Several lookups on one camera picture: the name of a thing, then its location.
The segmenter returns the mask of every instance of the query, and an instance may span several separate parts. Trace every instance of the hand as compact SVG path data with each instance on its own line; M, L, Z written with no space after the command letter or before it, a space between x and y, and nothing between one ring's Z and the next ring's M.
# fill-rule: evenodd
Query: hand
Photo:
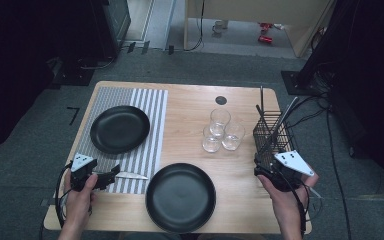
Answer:
M89 208L96 202L96 195L92 192L98 175L92 174L86 181L81 192L71 191L68 193L66 215L64 226L58 239L80 239L83 229L89 221ZM71 171L65 174L64 190L71 189Z
M280 232L283 239L302 239L301 237L301 217L298 210L298 204L295 196L292 192L281 192L277 190L270 179L263 175L258 175L264 188L270 194L270 198L273 202L274 215L279 223ZM308 177L303 175L302 181L308 187L314 187L319 179L317 173L314 176ZM300 201L307 206L308 195L304 186L300 186L295 190Z

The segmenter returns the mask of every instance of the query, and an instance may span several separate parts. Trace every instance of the clear glass cup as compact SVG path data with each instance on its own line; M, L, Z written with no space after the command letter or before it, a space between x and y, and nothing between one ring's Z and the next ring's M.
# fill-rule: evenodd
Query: clear glass cup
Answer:
M245 136L245 128L237 122L229 122L224 129L223 147L227 150L236 150L243 137Z
M214 109L210 115L210 131L217 138L223 138L224 128L230 122L230 113L225 109Z
M205 149L205 151L210 153L217 152L221 146L221 139L210 131L209 125L205 126L203 135L204 137L202 139L202 147Z

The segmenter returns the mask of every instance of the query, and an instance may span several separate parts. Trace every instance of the placemat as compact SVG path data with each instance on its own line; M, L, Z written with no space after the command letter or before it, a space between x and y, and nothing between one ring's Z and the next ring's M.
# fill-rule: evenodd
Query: placemat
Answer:
M120 164L121 171L134 172L148 177L148 180L116 178L109 185L109 193L144 194L150 179L159 170L164 122L167 105L167 90L100 87L81 135L76 153L96 158L96 172L109 172ZM99 151L90 139L93 121L105 110L129 105L141 109L149 118L150 131L145 141L137 148L123 154L107 154Z

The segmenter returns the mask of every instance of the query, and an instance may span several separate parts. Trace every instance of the desk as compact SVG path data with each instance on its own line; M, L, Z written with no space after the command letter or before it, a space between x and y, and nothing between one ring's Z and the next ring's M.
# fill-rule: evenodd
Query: desk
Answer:
M92 94L67 162L75 155L81 132L100 87L168 90L164 138L160 168L185 162L203 169L212 179L217 203L210 220L196 233L279 233L271 199L253 175L256 147L252 130L259 115L259 88L215 87L132 82L99 82ZM215 98L224 96L223 106ZM276 94L264 89L265 110L278 111ZM210 112L225 108L232 120L241 122L246 135L236 151L220 149L207 153L201 146L202 129L209 123ZM149 217L144 194L98 193L98 202L86 227L99 231L161 232ZM50 206L45 227L60 229L54 206ZM311 223L307 223L307 233Z
M186 0L184 48L188 49L188 18L201 18L203 0ZM285 25L292 48L302 57L320 26L325 26L335 0L211 0L204 19Z

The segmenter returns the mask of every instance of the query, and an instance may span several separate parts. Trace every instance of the plate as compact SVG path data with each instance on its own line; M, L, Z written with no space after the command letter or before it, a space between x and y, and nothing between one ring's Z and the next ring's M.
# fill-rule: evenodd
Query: plate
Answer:
M152 221L171 233L190 233L214 212L216 190L200 168L176 163L158 171L146 190L146 209Z
M128 152L148 136L148 116L139 108L117 106L101 113L93 122L90 138L100 151L109 154Z

